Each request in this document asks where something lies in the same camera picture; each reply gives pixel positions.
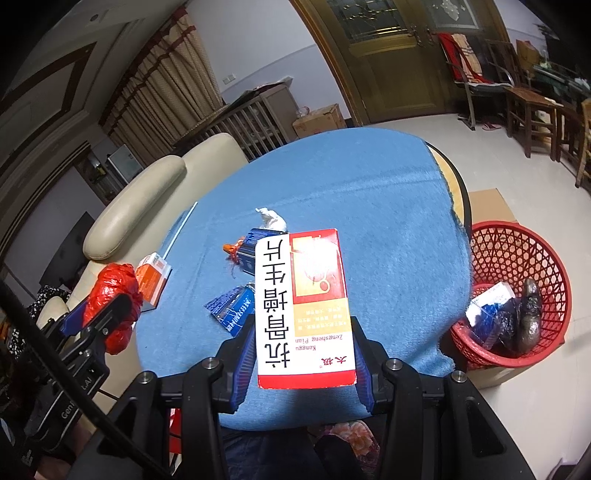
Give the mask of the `red white medicine box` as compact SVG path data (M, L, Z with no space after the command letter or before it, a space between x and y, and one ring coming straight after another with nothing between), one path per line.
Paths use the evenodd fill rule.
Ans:
M356 384L338 231L260 239L254 279L259 388L310 390Z

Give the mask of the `orange snack wrapper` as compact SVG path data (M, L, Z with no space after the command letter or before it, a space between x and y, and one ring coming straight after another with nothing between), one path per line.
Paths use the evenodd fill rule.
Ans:
M228 254L229 259L231 259L231 261L235 264L239 263L238 250L240 247L242 247L243 241L245 241L245 239L240 237L235 243L226 243L224 246L222 246L222 250Z

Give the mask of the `blue silver foil box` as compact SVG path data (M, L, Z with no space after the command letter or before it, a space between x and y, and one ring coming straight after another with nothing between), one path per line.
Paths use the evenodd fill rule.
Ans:
M242 268L242 271L249 275L254 275L254 270L256 269L256 243L260 239L280 234L281 232L276 230L263 228L250 229L249 233L242 240L242 244L239 245L238 251L236 251L238 266Z

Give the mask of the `crumpled blue foil packet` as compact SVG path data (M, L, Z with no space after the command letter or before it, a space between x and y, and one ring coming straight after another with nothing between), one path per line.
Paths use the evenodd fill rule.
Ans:
M254 285L235 287L207 302L204 308L232 337L236 337L254 312Z

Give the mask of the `orange white small carton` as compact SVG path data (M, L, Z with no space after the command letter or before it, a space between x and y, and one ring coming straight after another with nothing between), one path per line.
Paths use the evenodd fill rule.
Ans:
M141 312L157 307L170 273L171 266L156 252L147 255L140 261L135 269L135 276L139 292L142 294Z

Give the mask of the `dark blue bag in basket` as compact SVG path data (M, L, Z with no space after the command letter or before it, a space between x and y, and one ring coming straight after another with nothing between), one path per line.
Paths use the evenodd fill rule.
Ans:
M517 356L533 350L541 338L542 296L527 278L517 296L507 282L498 282L471 302L466 311L472 339L485 350L497 345Z

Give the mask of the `beige leather sofa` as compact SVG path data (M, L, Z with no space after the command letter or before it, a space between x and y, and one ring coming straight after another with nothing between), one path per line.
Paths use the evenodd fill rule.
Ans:
M223 180L247 165L245 153L228 133L215 134L179 157L167 155L136 176L99 215L87 233L88 260L69 298L50 298L37 326L72 311L110 263L136 266L157 251L179 215Z

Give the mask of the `red plastic mesh basket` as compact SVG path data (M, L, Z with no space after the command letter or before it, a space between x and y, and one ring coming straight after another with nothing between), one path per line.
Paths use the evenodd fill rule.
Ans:
M473 226L472 299L463 319L451 329L452 340L470 370L531 367L564 343L572 310L571 285L556 251L540 235L516 222L482 221ZM525 296L536 283L540 302L539 337L524 353L494 330L478 325Z

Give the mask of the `cardboard box under basket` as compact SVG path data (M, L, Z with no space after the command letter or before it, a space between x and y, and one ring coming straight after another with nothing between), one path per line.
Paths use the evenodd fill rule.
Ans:
M452 337L468 361L471 381L479 389L499 386L540 363L565 340L572 310L566 269L558 254L536 232L520 225L496 189L471 192L473 295L499 282L517 292L526 278L535 280L542 296L541 338L523 356L511 358L485 350L470 337L468 324L454 325Z

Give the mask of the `grey slatted cabinet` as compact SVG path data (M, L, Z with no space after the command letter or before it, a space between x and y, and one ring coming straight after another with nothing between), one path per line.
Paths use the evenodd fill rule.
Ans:
M249 161L298 139L297 102L290 82L281 80L247 90L235 101L201 120L172 147L182 156L206 139L228 133Z

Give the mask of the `brown cardboard box by door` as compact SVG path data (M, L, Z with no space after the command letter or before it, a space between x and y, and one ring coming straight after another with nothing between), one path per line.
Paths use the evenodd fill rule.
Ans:
M297 137L302 139L318 133L345 129L346 121L342 117L339 105L332 104L298 118L294 121L293 127Z

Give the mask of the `beige striped curtain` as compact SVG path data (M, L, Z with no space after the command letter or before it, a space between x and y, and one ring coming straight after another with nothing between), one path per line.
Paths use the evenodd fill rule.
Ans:
M131 62L99 125L115 145L127 146L148 165L222 106L197 26L181 6Z

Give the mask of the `dark wooden chair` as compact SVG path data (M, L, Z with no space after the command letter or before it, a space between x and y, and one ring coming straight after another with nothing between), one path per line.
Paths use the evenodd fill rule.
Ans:
M506 92L507 136L515 137L523 130L523 149L531 157L535 140L548 139L549 156L558 160L557 105L532 89L526 81L515 48L510 42L486 39L491 64L500 77L507 78Z

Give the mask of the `wooden double door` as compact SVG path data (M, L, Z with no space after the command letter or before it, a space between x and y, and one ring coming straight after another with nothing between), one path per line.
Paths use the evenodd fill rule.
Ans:
M466 95L454 83L442 33L509 38L492 1L294 1L356 126L454 113Z

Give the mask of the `chair with red cloth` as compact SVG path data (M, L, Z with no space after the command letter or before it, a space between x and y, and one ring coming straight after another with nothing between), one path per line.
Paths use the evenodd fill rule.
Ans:
M478 36L444 32L436 36L453 82L462 87L466 95L468 114L458 119L475 131L475 99L505 93L507 88L515 86L514 75L500 66L491 53L486 53L488 43Z

